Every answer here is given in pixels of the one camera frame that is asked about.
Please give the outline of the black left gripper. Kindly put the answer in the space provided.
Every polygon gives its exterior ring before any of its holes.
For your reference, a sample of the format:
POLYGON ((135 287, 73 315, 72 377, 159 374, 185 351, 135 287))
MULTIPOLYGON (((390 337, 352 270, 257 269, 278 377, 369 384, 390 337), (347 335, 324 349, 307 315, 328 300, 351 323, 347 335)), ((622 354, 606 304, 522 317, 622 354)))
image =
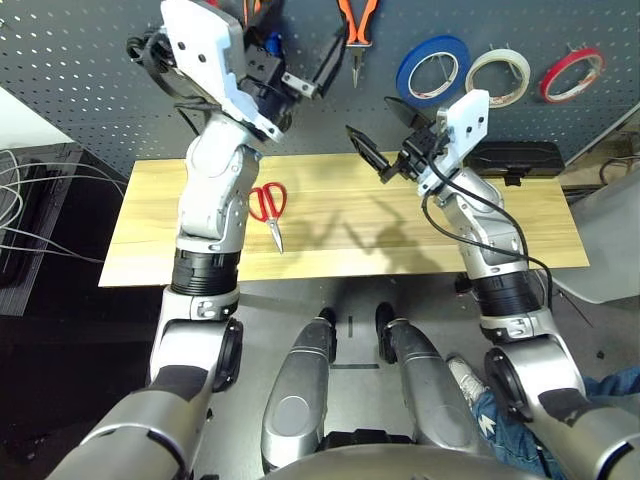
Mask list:
POLYGON ((312 83, 288 72, 282 58, 272 55, 262 47, 249 45, 245 50, 246 75, 239 87, 251 96, 260 98, 267 95, 293 101, 323 98, 342 65, 346 39, 346 27, 341 27, 334 33, 312 83))

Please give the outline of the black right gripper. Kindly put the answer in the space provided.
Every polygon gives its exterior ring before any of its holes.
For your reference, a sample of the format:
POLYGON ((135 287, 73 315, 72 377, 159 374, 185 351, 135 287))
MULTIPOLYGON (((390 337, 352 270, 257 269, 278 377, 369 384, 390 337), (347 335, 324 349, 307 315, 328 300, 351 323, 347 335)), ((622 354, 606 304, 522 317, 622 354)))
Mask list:
POLYGON ((389 110, 408 128, 415 130, 403 142, 393 164, 378 150, 377 145, 363 132, 346 125, 346 132, 357 153, 378 173, 381 182, 394 176, 417 182, 438 149, 438 137, 432 131, 433 121, 401 98, 385 96, 389 110))

